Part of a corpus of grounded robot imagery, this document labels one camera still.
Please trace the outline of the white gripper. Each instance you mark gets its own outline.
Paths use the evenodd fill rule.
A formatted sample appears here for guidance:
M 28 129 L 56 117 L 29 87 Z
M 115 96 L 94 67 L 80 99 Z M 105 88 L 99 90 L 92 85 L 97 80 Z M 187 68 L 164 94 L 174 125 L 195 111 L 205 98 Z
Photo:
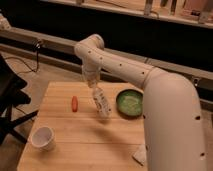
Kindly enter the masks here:
M 97 86 L 100 80 L 100 68 L 92 64 L 82 66 L 82 75 L 90 88 Z

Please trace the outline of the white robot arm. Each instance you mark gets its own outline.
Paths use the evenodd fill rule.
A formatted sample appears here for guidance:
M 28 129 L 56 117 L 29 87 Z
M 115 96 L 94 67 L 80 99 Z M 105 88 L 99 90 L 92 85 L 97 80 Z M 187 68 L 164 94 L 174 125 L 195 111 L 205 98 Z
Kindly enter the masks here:
M 74 53 L 89 85 L 105 69 L 143 91 L 148 171 L 207 171 L 200 100 L 187 78 L 109 53 L 98 34 L 76 43 Z

